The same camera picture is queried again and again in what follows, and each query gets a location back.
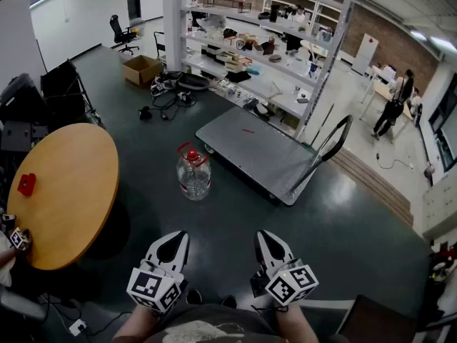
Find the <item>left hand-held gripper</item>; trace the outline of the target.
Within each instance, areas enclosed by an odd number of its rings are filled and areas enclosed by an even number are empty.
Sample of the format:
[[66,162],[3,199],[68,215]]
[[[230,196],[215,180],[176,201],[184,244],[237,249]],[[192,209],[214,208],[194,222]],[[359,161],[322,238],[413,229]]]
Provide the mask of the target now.
[[133,268],[126,292],[158,315],[167,314],[182,294],[182,269],[189,249],[187,232],[172,232],[151,244],[139,268]]

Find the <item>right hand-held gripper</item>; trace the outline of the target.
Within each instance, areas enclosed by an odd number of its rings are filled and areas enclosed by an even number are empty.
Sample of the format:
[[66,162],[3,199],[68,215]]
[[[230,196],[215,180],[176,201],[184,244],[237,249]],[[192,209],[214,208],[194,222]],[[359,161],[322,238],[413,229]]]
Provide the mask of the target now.
[[318,286],[310,266],[301,259],[293,259],[289,245],[272,232],[256,232],[255,251],[256,260],[263,269],[250,279],[255,297],[268,294],[285,307],[304,299]]

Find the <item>clear water jug red cap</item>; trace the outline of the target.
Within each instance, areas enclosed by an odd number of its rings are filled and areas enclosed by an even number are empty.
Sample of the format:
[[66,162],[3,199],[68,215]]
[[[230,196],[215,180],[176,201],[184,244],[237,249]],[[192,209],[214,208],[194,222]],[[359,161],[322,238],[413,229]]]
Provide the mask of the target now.
[[211,186],[209,157],[195,149],[190,142],[178,147],[176,173],[183,195],[191,201],[201,201]]

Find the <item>grey metal platform cart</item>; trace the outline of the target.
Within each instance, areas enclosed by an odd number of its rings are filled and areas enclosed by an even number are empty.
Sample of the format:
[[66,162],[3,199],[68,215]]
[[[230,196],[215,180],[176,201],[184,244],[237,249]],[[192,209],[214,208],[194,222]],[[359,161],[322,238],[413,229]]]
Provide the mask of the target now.
[[351,115],[345,116],[315,150],[245,109],[234,107],[197,130],[196,138],[273,198],[292,206],[315,170],[343,147],[352,122]]

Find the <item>person's right forearm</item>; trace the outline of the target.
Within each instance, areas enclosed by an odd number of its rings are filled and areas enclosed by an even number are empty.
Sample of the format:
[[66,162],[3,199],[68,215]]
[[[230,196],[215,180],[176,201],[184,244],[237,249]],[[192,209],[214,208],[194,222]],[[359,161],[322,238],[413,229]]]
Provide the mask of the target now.
[[274,304],[278,330],[288,343],[319,343],[298,302]]

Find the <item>person's left forearm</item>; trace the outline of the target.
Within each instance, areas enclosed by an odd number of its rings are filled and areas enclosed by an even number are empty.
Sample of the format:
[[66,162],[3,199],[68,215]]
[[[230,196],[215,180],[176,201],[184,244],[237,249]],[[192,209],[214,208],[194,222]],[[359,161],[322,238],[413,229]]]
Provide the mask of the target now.
[[137,305],[115,333],[111,343],[144,343],[152,335],[158,321],[159,317],[152,309]]

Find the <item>person's dark patterned shirt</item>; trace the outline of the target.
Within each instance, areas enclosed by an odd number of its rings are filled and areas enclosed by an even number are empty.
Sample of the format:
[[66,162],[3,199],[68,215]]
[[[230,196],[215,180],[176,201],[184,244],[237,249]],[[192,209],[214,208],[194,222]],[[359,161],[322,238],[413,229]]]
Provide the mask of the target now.
[[216,304],[171,313],[143,343],[288,343],[259,314]]

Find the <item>white power socket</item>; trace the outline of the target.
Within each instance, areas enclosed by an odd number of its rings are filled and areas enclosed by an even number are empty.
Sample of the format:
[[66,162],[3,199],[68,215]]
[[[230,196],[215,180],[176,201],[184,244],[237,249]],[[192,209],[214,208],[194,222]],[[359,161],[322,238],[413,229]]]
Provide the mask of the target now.
[[72,325],[69,327],[69,332],[74,336],[77,337],[81,333],[84,333],[87,328],[87,324],[82,319],[77,319]]

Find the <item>round wooden table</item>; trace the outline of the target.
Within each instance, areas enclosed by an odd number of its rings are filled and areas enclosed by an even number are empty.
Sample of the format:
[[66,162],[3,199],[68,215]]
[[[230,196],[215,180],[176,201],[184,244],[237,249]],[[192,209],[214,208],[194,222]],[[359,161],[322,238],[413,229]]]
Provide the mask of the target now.
[[[17,191],[33,173],[31,196]],[[57,270],[78,260],[103,229],[119,185],[119,156],[109,133],[95,124],[64,126],[42,139],[19,166],[7,212],[33,239],[28,262]]]

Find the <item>wooden slatted step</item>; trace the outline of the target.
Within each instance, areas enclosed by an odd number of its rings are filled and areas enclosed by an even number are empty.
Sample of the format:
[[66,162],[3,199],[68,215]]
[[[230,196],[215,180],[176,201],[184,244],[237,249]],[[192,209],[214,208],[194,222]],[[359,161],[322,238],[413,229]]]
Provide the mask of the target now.
[[330,159],[330,162],[353,181],[372,193],[402,222],[409,225],[410,228],[413,227],[410,201],[357,156],[342,147]]

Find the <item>dark brown chair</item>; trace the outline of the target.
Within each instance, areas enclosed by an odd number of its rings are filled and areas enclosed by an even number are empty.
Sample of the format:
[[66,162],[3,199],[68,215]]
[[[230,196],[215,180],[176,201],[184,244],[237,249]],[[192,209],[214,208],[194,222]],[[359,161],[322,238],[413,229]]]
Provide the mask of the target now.
[[336,333],[349,343],[412,343],[416,335],[416,323],[359,294]]

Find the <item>black white slipper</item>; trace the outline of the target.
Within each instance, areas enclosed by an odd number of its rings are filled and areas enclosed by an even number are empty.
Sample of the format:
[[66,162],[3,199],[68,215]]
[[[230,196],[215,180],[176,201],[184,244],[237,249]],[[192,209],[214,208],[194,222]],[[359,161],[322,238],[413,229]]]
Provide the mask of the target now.
[[269,122],[270,118],[275,116],[275,112],[270,110],[267,106],[257,103],[254,108],[253,112],[256,116],[258,116],[261,120],[265,122]]

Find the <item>small black-white patterned block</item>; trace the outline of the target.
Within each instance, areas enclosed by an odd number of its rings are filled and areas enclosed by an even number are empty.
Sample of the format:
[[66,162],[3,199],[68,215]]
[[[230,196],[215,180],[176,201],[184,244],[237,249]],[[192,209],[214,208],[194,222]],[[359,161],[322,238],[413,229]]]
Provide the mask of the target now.
[[22,252],[26,251],[32,243],[31,234],[28,229],[20,229],[17,227],[9,238],[14,248]]

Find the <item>white metal shelving unit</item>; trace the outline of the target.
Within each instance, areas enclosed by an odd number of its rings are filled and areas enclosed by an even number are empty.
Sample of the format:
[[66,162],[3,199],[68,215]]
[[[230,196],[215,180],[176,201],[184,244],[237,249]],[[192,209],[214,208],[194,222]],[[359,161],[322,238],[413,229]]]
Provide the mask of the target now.
[[[305,13],[309,18],[306,29],[298,30],[301,24],[284,17],[281,8],[276,23],[269,21],[271,5],[275,4],[270,1],[257,11],[251,0],[199,0],[198,6],[191,6],[191,0],[163,0],[166,67],[170,71],[196,69],[225,80],[226,61],[240,61],[245,70],[248,65],[260,66],[262,74],[235,85],[297,118],[298,125],[289,131],[298,137],[331,73],[352,7],[352,0],[304,1],[313,8]],[[186,26],[189,18],[193,19],[191,34]],[[237,37],[225,39],[226,28],[236,31]],[[299,50],[286,53],[285,33],[301,39]],[[253,50],[254,44],[261,45],[270,35],[275,36],[273,54],[282,56],[279,63]],[[311,62],[318,65],[314,73],[309,71]],[[268,99],[272,81],[283,94]],[[307,98],[309,103],[300,104],[297,98]]]

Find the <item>red plastic block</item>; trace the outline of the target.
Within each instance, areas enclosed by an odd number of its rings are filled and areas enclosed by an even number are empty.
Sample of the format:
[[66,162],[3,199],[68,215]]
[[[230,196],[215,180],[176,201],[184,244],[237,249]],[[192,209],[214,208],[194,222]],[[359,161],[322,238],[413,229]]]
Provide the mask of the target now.
[[25,197],[29,197],[32,195],[34,186],[36,183],[36,175],[33,173],[29,174],[22,174],[19,180],[19,184],[17,187],[17,191],[24,195]]

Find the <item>red black equipment heap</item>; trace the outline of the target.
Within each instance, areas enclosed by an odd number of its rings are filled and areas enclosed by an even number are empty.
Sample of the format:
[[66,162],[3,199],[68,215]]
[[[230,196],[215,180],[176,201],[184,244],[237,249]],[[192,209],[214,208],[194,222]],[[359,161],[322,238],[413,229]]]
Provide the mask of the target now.
[[457,268],[457,242],[449,245],[447,242],[440,245],[438,252],[433,253],[429,278],[434,284],[447,281]]

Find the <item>black oval hard case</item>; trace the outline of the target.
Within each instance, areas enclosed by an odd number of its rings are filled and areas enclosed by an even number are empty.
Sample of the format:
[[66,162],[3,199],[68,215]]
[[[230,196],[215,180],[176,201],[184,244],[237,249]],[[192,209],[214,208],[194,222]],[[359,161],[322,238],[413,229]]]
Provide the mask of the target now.
[[209,88],[209,80],[190,73],[182,73],[177,80],[177,85],[189,91],[205,91]]

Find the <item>white drawer cabinet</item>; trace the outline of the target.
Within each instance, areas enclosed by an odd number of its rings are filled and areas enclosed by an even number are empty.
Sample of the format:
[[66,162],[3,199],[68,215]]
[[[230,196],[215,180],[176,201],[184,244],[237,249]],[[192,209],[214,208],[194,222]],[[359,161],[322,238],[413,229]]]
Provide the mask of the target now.
[[457,176],[448,174],[423,195],[423,236],[433,240],[457,227]]

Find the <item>black cloth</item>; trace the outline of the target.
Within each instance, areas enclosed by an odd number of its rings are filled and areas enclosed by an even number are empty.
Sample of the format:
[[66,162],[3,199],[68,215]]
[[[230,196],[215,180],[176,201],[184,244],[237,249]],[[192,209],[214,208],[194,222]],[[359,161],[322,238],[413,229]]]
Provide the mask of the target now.
[[249,80],[251,75],[247,71],[240,71],[240,72],[232,72],[229,71],[225,76],[225,80],[230,81],[232,83],[240,83],[242,81]]

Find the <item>open cardboard box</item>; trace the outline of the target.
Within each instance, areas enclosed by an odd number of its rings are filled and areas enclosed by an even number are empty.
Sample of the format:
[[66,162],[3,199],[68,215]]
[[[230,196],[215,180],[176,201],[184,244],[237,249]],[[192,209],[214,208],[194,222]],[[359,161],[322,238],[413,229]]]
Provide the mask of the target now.
[[163,64],[159,60],[138,55],[122,64],[122,75],[128,82],[145,88],[163,69]]

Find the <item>dark control box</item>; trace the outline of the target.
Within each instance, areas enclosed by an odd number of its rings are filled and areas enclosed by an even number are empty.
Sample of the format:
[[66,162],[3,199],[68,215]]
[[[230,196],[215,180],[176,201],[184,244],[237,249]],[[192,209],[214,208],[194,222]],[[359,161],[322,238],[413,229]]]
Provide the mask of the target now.
[[28,153],[48,134],[47,126],[21,121],[6,121],[1,133],[0,150]]

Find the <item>black folding hand trolley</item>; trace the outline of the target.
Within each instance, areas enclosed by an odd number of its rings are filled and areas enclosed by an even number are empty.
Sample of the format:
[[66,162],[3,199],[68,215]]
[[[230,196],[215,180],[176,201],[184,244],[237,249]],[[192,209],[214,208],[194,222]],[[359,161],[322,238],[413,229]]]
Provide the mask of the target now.
[[155,31],[154,32],[154,41],[156,45],[157,59],[163,64],[166,63],[166,47],[164,43],[164,32]]

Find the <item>light wooden desk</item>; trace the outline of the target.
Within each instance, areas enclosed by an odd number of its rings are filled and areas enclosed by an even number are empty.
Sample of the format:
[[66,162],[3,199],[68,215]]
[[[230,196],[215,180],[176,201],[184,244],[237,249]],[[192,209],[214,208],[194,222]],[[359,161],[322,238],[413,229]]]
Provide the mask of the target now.
[[[394,94],[390,92],[390,85],[394,85],[396,82],[393,70],[391,70],[389,66],[384,66],[382,69],[378,68],[377,66],[372,66],[371,71],[371,80],[367,85],[366,91],[361,100],[361,104],[365,102],[366,97],[368,97],[368,102],[366,103],[362,113],[359,116],[360,120],[365,117],[374,99],[380,97],[384,101],[390,101],[394,96]],[[407,103],[404,103],[403,105],[403,112],[401,116],[403,117],[403,123],[401,128],[393,134],[393,137],[390,140],[392,144],[395,142],[395,140],[397,140],[397,138],[400,137],[403,131],[413,123],[413,117]]]

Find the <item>black folding fabric stand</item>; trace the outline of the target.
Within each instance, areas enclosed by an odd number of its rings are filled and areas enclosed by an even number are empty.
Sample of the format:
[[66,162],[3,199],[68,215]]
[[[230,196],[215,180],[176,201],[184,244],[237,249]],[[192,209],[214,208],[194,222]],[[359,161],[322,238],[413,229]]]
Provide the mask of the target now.
[[98,124],[101,122],[81,76],[69,59],[41,76],[41,95],[56,125],[66,126],[89,117]]

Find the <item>black framed display screen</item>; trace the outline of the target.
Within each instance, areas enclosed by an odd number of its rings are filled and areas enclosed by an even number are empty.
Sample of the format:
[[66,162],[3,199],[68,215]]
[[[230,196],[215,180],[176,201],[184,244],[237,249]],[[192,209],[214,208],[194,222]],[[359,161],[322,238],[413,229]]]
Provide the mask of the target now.
[[457,74],[428,120],[438,147],[443,171],[457,164]]

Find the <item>black equipment case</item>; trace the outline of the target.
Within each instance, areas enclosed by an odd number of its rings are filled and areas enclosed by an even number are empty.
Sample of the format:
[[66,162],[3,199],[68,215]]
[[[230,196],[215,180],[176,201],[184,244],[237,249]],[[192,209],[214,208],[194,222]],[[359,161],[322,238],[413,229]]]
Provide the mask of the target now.
[[14,77],[0,94],[0,121],[45,125],[51,112],[27,73]]

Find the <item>white refrigerator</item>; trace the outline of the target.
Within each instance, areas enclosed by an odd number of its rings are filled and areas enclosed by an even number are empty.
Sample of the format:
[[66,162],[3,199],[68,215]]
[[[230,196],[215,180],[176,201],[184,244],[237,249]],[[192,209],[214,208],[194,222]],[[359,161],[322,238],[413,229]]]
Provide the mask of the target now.
[[358,48],[356,57],[351,68],[360,75],[366,73],[371,60],[376,52],[378,40],[368,34],[364,34],[361,45]]

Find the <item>black office chair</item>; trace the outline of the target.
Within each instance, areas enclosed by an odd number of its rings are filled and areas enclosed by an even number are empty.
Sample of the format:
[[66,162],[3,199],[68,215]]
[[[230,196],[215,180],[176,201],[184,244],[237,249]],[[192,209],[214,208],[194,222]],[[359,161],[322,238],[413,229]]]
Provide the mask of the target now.
[[117,45],[124,45],[119,51],[121,53],[129,52],[131,55],[134,55],[134,49],[140,49],[139,46],[129,46],[129,43],[136,40],[138,34],[132,31],[132,28],[129,26],[126,30],[123,30],[119,24],[119,16],[114,14],[110,18],[110,26],[114,32],[114,42]]

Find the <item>long-handled mop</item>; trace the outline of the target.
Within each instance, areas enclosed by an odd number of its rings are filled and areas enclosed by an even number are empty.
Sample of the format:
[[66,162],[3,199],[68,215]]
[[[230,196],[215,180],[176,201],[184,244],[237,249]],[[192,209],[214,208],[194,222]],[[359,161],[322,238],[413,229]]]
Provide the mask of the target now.
[[316,141],[317,137],[319,136],[322,128],[324,127],[325,123],[327,122],[331,112],[333,111],[333,108],[334,108],[335,104],[333,103],[331,106],[330,106],[330,109],[328,110],[326,116],[324,117],[323,121],[321,122],[321,125],[319,126],[313,140],[311,141],[311,146],[313,146],[314,142]]

